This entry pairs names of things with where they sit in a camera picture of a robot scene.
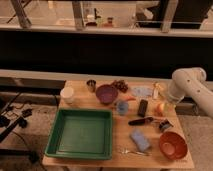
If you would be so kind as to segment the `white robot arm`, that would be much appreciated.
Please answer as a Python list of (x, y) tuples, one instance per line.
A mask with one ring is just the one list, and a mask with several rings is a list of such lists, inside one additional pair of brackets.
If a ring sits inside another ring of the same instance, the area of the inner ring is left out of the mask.
[(166, 91), (167, 100), (177, 104), (188, 95), (213, 119), (213, 92), (204, 85), (206, 78), (206, 71), (200, 67), (175, 70)]

